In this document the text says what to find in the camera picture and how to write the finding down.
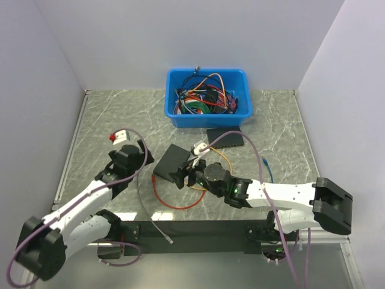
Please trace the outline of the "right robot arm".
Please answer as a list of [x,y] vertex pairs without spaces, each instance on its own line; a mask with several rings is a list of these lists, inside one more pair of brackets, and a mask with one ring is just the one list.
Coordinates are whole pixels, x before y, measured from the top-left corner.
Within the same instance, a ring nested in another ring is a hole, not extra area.
[[178,188],[201,185],[237,209],[271,208],[274,220],[264,227],[271,240],[307,228],[336,235],[352,231],[353,196],[328,178],[306,184],[262,183],[232,176],[220,163],[207,165],[204,160],[183,163],[170,178]]

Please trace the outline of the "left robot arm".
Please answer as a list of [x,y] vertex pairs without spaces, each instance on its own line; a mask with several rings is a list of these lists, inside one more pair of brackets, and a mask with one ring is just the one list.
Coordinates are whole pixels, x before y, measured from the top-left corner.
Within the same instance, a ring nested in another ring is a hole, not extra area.
[[43,281],[53,278],[65,261],[90,243],[123,241],[120,218],[103,208],[127,189],[133,178],[154,159],[146,144],[126,144],[109,152],[111,161],[80,194],[42,219],[22,226],[14,261]]

